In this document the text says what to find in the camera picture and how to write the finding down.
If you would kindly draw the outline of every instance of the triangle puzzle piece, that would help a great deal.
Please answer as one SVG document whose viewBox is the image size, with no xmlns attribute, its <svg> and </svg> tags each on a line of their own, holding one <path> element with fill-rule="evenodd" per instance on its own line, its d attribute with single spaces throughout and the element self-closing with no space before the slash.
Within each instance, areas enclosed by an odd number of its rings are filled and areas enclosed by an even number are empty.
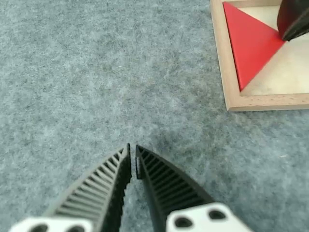
<svg viewBox="0 0 309 232">
<path fill-rule="evenodd" d="M 278 31 L 224 2 L 239 88 L 242 91 L 283 46 Z"/>
</svg>

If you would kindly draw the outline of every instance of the puzzle board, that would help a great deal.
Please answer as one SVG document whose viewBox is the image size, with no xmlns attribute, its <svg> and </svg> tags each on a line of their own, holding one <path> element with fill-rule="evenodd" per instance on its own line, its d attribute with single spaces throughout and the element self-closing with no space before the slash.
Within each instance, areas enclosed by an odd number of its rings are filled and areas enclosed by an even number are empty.
<svg viewBox="0 0 309 232">
<path fill-rule="evenodd" d="M 211 0 L 218 58 L 230 111 L 309 109 L 309 34 L 286 42 L 242 90 L 223 2 L 277 30 L 280 0 Z"/>
</svg>

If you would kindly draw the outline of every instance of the red triangular block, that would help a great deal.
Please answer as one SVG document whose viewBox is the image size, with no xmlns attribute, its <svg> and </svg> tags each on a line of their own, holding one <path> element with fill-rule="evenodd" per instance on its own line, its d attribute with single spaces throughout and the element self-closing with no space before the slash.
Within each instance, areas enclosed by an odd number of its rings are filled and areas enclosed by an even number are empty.
<svg viewBox="0 0 309 232">
<path fill-rule="evenodd" d="M 224 2 L 239 88 L 242 91 L 282 47 L 278 31 Z"/>
</svg>

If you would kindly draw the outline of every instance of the beige board surface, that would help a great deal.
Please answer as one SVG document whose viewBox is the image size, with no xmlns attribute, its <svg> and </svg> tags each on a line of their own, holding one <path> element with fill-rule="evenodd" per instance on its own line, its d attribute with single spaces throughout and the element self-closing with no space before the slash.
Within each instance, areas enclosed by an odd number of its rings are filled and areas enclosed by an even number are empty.
<svg viewBox="0 0 309 232">
<path fill-rule="evenodd" d="M 239 9 L 277 29 L 279 6 Z M 241 96 L 295 93 L 309 93 L 309 34 L 286 42 L 241 92 Z"/>
</svg>

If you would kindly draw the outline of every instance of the black object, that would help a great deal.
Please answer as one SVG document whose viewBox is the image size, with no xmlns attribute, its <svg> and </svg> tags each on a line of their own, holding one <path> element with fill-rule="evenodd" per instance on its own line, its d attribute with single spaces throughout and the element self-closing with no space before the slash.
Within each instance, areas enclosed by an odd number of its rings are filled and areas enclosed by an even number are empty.
<svg viewBox="0 0 309 232">
<path fill-rule="evenodd" d="M 130 179 L 130 145 L 127 144 L 84 173 L 44 215 L 86 218 L 93 223 L 93 232 L 118 232 Z M 70 232 L 83 232 L 83 228 L 74 227 Z"/>
<path fill-rule="evenodd" d="M 309 32 L 309 0 L 282 0 L 278 30 L 283 40 L 292 40 Z"/>
<path fill-rule="evenodd" d="M 136 167 L 137 178 L 144 183 L 155 232 L 165 231 L 167 216 L 172 211 L 214 202 L 188 175 L 139 145 L 136 146 Z"/>
</svg>

